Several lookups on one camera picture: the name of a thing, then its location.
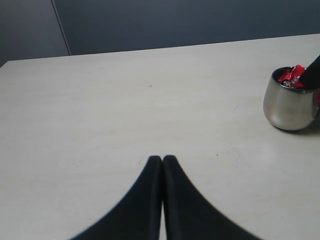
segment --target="black object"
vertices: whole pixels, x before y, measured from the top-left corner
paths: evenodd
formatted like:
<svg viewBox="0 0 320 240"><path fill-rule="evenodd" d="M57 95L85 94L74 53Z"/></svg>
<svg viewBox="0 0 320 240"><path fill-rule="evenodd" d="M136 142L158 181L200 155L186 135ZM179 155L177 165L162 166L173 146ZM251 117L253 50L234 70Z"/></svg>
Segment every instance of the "black object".
<svg viewBox="0 0 320 240"><path fill-rule="evenodd" d="M123 199L101 220L72 240L158 240L163 168L159 156L149 157Z"/></svg>
<svg viewBox="0 0 320 240"><path fill-rule="evenodd" d="M320 55L307 67L299 80L306 89L320 89Z"/></svg>
<svg viewBox="0 0 320 240"><path fill-rule="evenodd" d="M168 240L259 240L215 209L190 182L175 156L163 159Z"/></svg>

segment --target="metal cup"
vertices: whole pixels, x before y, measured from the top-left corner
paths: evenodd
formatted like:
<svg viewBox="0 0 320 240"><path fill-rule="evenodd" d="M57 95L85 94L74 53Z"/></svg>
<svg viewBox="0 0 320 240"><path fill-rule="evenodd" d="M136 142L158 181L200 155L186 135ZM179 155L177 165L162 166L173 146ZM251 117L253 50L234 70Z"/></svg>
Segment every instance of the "metal cup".
<svg viewBox="0 0 320 240"><path fill-rule="evenodd" d="M320 89L294 89L277 81L285 69L292 68L281 67L272 73L263 100L266 119L273 126L288 131L306 128L319 115L315 96Z"/></svg>

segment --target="white table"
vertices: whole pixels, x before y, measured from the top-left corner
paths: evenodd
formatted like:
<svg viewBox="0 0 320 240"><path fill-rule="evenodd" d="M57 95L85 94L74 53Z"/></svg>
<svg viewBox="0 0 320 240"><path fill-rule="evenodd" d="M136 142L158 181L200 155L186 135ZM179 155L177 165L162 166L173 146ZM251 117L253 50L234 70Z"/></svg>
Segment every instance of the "white table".
<svg viewBox="0 0 320 240"><path fill-rule="evenodd" d="M148 156L266 240L315 240L320 130L272 127L271 72L320 34L11 61L0 68L0 239L65 240L107 213ZM160 239L164 240L164 228Z"/></svg>

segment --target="blue-gray wall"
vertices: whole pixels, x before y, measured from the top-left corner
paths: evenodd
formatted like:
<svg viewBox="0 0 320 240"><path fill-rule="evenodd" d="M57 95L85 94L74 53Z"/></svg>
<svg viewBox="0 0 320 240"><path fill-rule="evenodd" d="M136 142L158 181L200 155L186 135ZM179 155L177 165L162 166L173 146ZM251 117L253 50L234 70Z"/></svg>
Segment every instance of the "blue-gray wall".
<svg viewBox="0 0 320 240"><path fill-rule="evenodd" d="M54 0L72 54L320 33L320 0Z"/></svg>
<svg viewBox="0 0 320 240"><path fill-rule="evenodd" d="M0 0L0 67L10 60L67 55L51 0Z"/></svg>

